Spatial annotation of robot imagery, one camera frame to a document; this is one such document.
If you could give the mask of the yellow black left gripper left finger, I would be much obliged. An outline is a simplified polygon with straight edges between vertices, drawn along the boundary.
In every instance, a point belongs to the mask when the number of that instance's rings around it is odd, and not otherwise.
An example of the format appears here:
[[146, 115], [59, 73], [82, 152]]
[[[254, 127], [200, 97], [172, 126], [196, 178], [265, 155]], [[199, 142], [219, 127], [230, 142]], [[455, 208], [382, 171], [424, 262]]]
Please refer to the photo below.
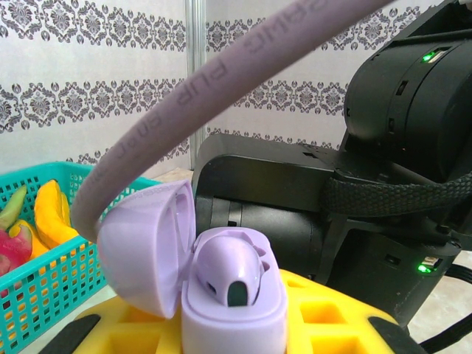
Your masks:
[[171, 319], [154, 316], [118, 296], [101, 302], [76, 319], [97, 314], [100, 320], [74, 350], [65, 353], [182, 353], [181, 309]]

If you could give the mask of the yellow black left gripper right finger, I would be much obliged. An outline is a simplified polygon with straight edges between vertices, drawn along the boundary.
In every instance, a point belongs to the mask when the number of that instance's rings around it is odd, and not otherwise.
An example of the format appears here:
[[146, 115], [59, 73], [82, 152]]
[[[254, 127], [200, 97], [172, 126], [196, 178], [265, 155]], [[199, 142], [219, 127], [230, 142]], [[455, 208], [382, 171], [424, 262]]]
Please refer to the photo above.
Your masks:
[[425, 350], [382, 310], [289, 271], [287, 353], [383, 354]]

